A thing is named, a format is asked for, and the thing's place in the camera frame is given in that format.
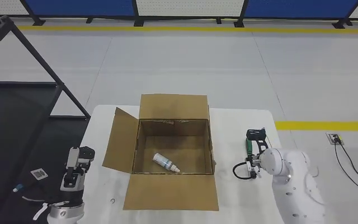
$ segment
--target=blue wall panel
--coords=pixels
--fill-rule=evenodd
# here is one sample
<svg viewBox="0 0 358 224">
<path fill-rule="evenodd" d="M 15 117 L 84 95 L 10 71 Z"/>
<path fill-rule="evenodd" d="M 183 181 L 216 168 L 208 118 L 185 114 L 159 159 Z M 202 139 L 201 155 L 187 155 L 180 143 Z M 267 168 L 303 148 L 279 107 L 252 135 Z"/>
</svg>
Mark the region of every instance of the blue wall panel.
<svg viewBox="0 0 358 224">
<path fill-rule="evenodd" d="M 340 18 L 357 0 L 249 0 L 246 17 Z"/>
<path fill-rule="evenodd" d="M 131 0 L 26 0 L 36 15 L 134 16 Z"/>
</svg>

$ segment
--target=white bottle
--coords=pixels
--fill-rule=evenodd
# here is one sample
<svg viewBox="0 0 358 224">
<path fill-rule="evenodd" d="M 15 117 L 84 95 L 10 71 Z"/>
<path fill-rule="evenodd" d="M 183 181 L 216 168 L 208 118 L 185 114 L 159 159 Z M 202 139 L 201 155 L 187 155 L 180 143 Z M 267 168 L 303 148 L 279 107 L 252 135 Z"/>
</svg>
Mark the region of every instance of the white bottle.
<svg viewBox="0 0 358 224">
<path fill-rule="evenodd" d="M 165 158 L 164 156 L 160 155 L 159 153 L 156 153 L 153 157 L 153 161 L 157 164 L 163 166 L 165 169 L 173 171 L 173 172 L 180 172 L 178 167 L 173 164 L 172 161 Z"/>
</svg>

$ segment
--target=power outlet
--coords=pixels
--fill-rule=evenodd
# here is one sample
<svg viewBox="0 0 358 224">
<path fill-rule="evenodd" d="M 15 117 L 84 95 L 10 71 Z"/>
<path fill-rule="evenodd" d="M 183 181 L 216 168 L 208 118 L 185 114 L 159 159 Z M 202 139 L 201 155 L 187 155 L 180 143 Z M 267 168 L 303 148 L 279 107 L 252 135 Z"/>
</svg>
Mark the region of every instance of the power outlet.
<svg viewBox="0 0 358 224">
<path fill-rule="evenodd" d="M 338 138 L 340 138 L 340 140 L 342 142 L 342 145 L 344 145 L 343 139 L 339 134 L 337 134 L 337 133 L 328 133 L 327 132 L 326 135 L 327 135 L 327 138 L 328 138 L 330 144 L 335 144 L 335 135 L 338 135 Z"/>
</svg>

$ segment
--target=cardboard box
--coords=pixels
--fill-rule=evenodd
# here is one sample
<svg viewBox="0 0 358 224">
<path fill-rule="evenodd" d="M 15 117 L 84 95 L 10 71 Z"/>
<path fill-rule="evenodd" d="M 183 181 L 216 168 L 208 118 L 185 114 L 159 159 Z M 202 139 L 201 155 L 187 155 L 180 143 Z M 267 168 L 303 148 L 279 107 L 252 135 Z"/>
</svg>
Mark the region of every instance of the cardboard box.
<svg viewBox="0 0 358 224">
<path fill-rule="evenodd" d="M 181 172 L 152 161 L 157 152 Z M 117 108 L 103 166 L 131 174 L 124 210 L 218 211 L 207 97 L 142 95 L 139 120 Z"/>
</svg>

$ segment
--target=white table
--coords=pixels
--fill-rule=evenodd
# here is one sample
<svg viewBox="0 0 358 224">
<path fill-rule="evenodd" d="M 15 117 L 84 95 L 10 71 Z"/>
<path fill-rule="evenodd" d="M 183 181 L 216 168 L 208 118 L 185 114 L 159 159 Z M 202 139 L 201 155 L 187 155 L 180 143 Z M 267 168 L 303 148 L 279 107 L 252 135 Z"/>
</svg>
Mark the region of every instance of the white table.
<svg viewBox="0 0 358 224">
<path fill-rule="evenodd" d="M 139 114 L 138 106 L 99 105 L 93 111 L 81 145 L 93 148 L 96 155 L 86 175 L 85 215 L 79 223 L 283 223 L 272 193 L 272 176 L 262 171 L 261 179 L 239 180 L 232 174 L 232 167 L 244 161 L 246 156 L 244 140 L 247 129 L 265 127 L 272 147 L 281 148 L 269 111 L 210 109 L 219 212 L 123 211 L 130 175 L 102 167 L 116 107 L 134 117 Z M 244 167 L 237 168 L 237 173 L 247 175 Z"/>
</svg>

